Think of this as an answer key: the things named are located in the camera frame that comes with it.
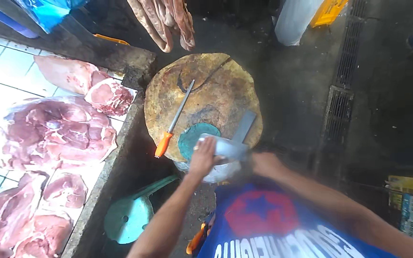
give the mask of star logo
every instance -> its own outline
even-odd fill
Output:
[[[224,213],[238,236],[286,234],[299,225],[288,196],[272,191],[249,191],[239,195]]]

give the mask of cleaver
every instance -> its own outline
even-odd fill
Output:
[[[203,141],[206,137],[213,137],[216,139],[216,152],[214,155],[222,155],[229,160],[245,161],[249,146],[244,144],[243,141],[255,118],[256,114],[254,112],[246,110],[231,140],[211,134],[201,134],[199,140]]]

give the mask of person's arm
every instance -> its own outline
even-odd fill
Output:
[[[168,257],[183,228],[190,199],[213,167],[216,141],[206,138],[197,143],[192,154],[189,173],[170,198],[157,211],[138,240],[133,244],[127,258]]]
[[[311,203],[329,222],[398,257],[413,258],[413,239],[342,193],[285,167],[272,153],[253,154],[254,172]]]

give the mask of orange object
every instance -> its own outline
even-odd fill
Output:
[[[200,230],[197,232],[197,234],[194,236],[194,238],[189,242],[189,244],[187,244],[186,254],[192,254],[192,251],[197,248],[197,246],[199,245],[200,240],[201,240],[201,238],[204,234],[205,226],[206,226],[206,224],[205,224],[205,222],[203,222]]]
[[[109,41],[114,41],[114,42],[117,42],[117,43],[120,43],[120,44],[130,45],[129,43],[127,43],[127,42],[125,42],[121,39],[111,38],[111,37],[107,37],[107,36],[104,36],[104,35],[101,35],[101,34],[93,34],[93,35],[97,38],[103,38],[103,39],[107,39]]]
[[[310,26],[332,24],[347,2],[348,0],[324,0],[310,22]]]
[[[162,157],[167,151],[168,143],[170,142],[170,138],[172,138],[173,134],[164,132],[163,138],[160,140],[159,144],[157,145],[156,154],[154,155],[157,158]]]

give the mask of yellow crate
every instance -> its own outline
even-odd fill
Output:
[[[348,0],[324,0],[310,22],[310,26],[332,24],[347,2]]]

